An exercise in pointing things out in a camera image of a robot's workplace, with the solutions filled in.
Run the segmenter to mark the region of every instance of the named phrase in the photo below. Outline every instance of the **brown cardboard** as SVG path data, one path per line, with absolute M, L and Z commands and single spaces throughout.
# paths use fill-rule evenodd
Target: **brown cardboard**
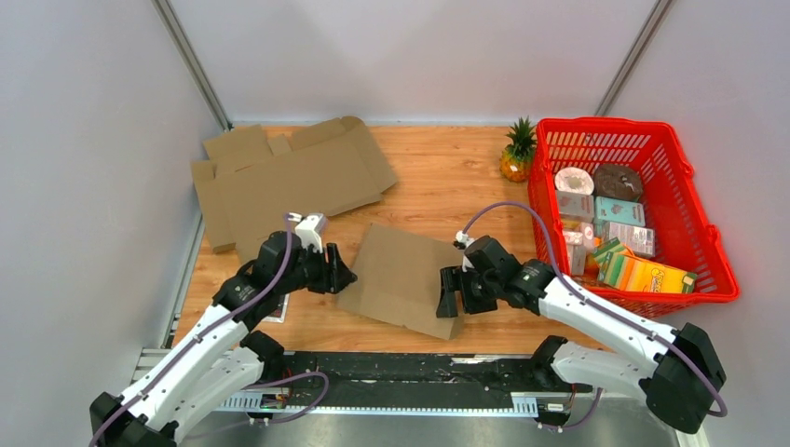
M 297 130 L 291 141 L 260 126 L 203 143 L 209 161 L 192 164 L 197 199 L 214 252 L 242 262 L 283 227 L 285 211 L 328 216 L 381 199 L 397 178 L 365 124 L 354 116 Z
M 439 270 L 459 265 L 452 244 L 372 224 L 351 269 L 359 278 L 337 298 L 348 312 L 451 340 L 463 318 L 436 318 L 442 283 Z

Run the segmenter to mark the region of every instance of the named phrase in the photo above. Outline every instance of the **tabletop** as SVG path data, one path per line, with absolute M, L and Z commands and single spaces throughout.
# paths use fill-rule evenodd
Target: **tabletop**
M 269 137 L 288 135 L 295 129 L 268 127 L 266 133 Z M 324 242 L 336 243 L 343 260 L 352 266 L 370 223 L 449 242 L 481 208 L 500 200 L 526 202 L 526 183 L 510 183 L 499 173 L 507 131 L 502 127 L 371 127 L 399 181 L 382 201 L 330 218 Z M 522 262 L 536 256 L 532 223 L 523 210 L 489 211 L 470 230 L 472 237 L 486 234 Z M 238 267 L 234 251 L 214 254 L 203 239 L 173 343 L 197 323 L 220 285 Z M 334 301 L 332 295 L 292 293 L 285 321 L 263 322 L 258 329 L 286 350 L 531 354 L 548 335 L 602 347 L 562 323 L 504 302 L 497 311 L 466 316 L 462 333 L 447 341 L 348 313 L 336 308 Z

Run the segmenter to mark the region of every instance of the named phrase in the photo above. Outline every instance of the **wooden table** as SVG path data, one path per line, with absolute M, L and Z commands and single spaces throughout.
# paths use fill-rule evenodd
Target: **wooden table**
M 276 127 L 266 131 L 274 136 L 294 129 Z M 508 142 L 504 137 L 506 128 L 371 130 L 399 182 L 387 190 L 381 202 L 330 219 L 324 242 L 337 243 L 349 266 L 354 263 L 369 223 L 451 241 L 456 231 L 486 205 L 499 200 L 527 200 L 526 183 L 509 183 L 499 174 L 499 155 Z M 470 234 L 496 237 L 521 261 L 535 257 L 532 224 L 522 210 L 489 211 Z M 204 238 L 175 343 L 195 325 L 219 286 L 237 269 L 238 258 L 233 251 L 215 255 Z M 563 324 L 509 308 L 504 302 L 500 302 L 496 312 L 466 316 L 463 332 L 455 340 L 444 341 L 339 310 L 332 295 L 307 291 L 291 295 L 284 323 L 261 323 L 259 329 L 288 350 L 530 354 L 551 334 L 601 347 Z

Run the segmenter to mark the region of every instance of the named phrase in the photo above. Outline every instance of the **cardboard sheet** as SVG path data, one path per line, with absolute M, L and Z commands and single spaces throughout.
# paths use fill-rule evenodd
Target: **cardboard sheet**
M 242 262 L 282 229 L 282 213 L 333 216 L 376 202 L 397 178 L 365 124 L 344 116 L 299 129 L 290 141 L 260 126 L 203 142 L 192 163 L 197 199 L 214 252 L 236 249 Z
M 463 318 L 436 318 L 439 270 L 459 265 L 449 242 L 372 224 L 351 269 L 359 280 L 338 294 L 337 306 L 444 340 L 458 336 Z

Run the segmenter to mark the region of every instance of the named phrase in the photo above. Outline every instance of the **gray floor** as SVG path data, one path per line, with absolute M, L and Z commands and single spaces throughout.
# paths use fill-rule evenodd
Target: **gray floor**
M 586 412 L 580 401 L 575 415 Z M 213 413 L 194 430 L 205 433 L 243 420 L 237 413 Z M 673 430 L 664 426 L 633 400 L 602 402 L 592 420 L 578 430 L 553 434 L 538 430 L 533 421 L 512 418 L 351 416 L 310 414 L 288 424 L 240 427 L 183 447 L 419 447 L 518 446 L 677 447 Z

